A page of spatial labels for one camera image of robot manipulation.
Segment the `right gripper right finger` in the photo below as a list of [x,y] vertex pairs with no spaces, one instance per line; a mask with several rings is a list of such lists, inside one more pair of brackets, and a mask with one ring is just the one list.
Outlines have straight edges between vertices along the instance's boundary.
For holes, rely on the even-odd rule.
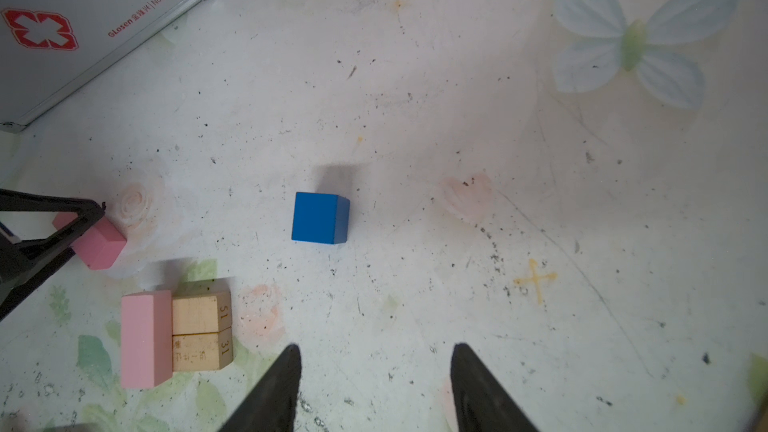
[[454,346],[450,378],[460,432],[538,431],[467,343]]

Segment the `hot pink rectangular block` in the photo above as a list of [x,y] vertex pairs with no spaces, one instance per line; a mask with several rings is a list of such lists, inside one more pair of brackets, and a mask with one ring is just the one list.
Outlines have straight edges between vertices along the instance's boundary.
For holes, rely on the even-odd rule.
[[117,261],[127,244],[126,237],[107,218],[101,218],[71,248],[90,270],[107,270]]

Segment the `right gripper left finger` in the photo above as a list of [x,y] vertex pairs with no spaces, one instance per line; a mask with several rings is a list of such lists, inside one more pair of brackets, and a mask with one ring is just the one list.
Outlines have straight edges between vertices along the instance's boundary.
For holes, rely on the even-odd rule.
[[301,372],[300,348],[289,344],[220,431],[293,432]]

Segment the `natural wood block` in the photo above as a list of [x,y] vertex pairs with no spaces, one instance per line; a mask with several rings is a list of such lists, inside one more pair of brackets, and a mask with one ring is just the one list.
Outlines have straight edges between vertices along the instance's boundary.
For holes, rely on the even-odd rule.
[[172,333],[193,335],[217,333],[232,327],[229,291],[172,298]]
[[174,372],[221,370],[233,361],[232,328],[211,333],[174,335],[172,352]]

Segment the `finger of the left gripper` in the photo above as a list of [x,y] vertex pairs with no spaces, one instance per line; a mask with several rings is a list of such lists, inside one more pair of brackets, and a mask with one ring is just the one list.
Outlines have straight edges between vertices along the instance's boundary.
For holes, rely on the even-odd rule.
[[21,240],[6,227],[1,228],[1,317],[6,318],[74,257],[74,242],[105,217],[105,205],[89,199],[3,189],[1,210],[75,214],[63,228],[44,238]]

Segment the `light pink rectangular block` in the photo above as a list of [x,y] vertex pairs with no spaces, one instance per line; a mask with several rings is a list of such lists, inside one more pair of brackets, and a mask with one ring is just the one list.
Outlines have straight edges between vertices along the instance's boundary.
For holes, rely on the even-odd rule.
[[120,384],[150,389],[173,375],[172,293],[159,290],[121,298]]

